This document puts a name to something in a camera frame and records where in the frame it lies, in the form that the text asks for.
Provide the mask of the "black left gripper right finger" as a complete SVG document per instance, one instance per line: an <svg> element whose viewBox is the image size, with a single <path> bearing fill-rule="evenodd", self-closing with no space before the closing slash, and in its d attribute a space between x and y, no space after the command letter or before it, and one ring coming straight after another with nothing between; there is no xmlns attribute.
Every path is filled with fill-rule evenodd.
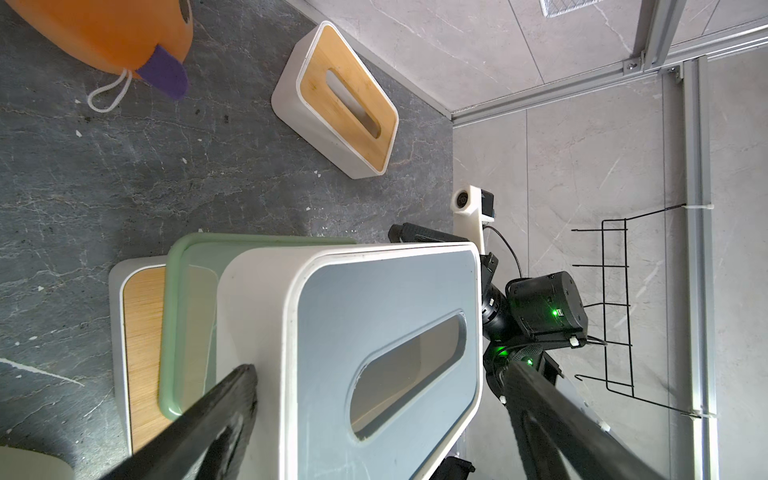
<svg viewBox="0 0 768 480"><path fill-rule="evenodd" d="M515 362L503 379L506 409L527 478L567 479L564 460L583 479L660 477L531 367Z"/></svg>

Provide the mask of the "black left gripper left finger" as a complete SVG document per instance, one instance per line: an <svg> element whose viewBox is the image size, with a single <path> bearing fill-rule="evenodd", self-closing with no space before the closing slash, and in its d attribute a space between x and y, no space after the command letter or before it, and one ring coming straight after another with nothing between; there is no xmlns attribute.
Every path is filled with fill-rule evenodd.
<svg viewBox="0 0 768 480"><path fill-rule="evenodd" d="M258 377L242 364L106 479L235 479L257 414Z"/></svg>

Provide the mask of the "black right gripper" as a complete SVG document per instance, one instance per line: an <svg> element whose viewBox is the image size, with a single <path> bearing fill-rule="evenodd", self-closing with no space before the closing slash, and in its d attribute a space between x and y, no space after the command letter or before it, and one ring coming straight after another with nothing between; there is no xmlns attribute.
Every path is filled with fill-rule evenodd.
<svg viewBox="0 0 768 480"><path fill-rule="evenodd" d="M391 243L468 242L465 237L413 223L393 224L388 231L388 239ZM492 283L498 263L492 253L480 256L482 331L489 340L484 360L491 360L501 351L522 344L522 330L512 315L509 300Z"/></svg>

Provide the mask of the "mint green tissue box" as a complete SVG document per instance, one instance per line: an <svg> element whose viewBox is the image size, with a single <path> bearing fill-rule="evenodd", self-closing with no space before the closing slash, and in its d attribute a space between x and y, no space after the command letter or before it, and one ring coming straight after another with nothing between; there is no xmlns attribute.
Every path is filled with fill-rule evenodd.
<svg viewBox="0 0 768 480"><path fill-rule="evenodd" d="M191 233L165 267L158 406L173 421L216 384L217 288L226 267L255 248L347 245L344 237Z"/></svg>

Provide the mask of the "white tissue box grey lid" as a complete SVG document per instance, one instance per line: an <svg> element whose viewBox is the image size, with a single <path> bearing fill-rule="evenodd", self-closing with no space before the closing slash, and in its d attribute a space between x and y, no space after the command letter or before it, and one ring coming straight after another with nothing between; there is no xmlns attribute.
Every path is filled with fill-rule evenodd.
<svg viewBox="0 0 768 480"><path fill-rule="evenodd" d="M217 288L219 376L257 374L243 479L427 479L482 396L469 242L257 248Z"/></svg>

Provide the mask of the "white tissue box bamboo lid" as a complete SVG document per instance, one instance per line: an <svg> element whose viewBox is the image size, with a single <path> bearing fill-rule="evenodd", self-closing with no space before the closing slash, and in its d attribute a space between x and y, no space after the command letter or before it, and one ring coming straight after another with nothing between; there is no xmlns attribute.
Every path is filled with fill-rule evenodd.
<svg viewBox="0 0 768 480"><path fill-rule="evenodd" d="M398 110L333 23L319 23L295 45L271 105L349 178L386 173Z"/></svg>

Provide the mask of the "large bamboo lid tissue box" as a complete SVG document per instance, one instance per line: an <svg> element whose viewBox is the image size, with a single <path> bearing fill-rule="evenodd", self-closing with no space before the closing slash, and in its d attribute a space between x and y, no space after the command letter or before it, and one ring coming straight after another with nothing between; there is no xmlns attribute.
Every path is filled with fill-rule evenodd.
<svg viewBox="0 0 768 480"><path fill-rule="evenodd" d="M165 265L136 258L109 273L114 393L130 454L171 423L158 404Z"/></svg>

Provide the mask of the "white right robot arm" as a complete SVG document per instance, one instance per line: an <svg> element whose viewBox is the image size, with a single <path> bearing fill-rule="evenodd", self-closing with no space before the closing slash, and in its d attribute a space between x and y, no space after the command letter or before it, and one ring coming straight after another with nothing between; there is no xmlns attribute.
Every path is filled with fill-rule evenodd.
<svg viewBox="0 0 768 480"><path fill-rule="evenodd" d="M556 385L562 370L549 350L606 344L588 334L585 306L568 272L519 274L499 289L493 283L498 258L482 251L479 260L482 330L490 341L482 363L486 382L503 405L508 404L503 376L511 364L524 364Z"/></svg>

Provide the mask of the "cream box dark lid left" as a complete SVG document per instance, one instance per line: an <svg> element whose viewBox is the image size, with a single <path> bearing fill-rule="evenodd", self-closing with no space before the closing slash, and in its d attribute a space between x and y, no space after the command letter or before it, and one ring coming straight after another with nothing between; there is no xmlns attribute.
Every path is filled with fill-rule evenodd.
<svg viewBox="0 0 768 480"><path fill-rule="evenodd" d="M1 480L73 480L73 468L65 461L39 452L1 447Z"/></svg>

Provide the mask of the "orange plush fish toy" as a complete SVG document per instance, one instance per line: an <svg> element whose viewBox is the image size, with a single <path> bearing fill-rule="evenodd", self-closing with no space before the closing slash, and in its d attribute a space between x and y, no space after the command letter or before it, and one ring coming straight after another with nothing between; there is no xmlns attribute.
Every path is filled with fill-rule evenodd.
<svg viewBox="0 0 768 480"><path fill-rule="evenodd" d="M88 94L97 113L114 110L141 80L178 101L194 33L188 0L10 1L10 8L70 56L118 77Z"/></svg>

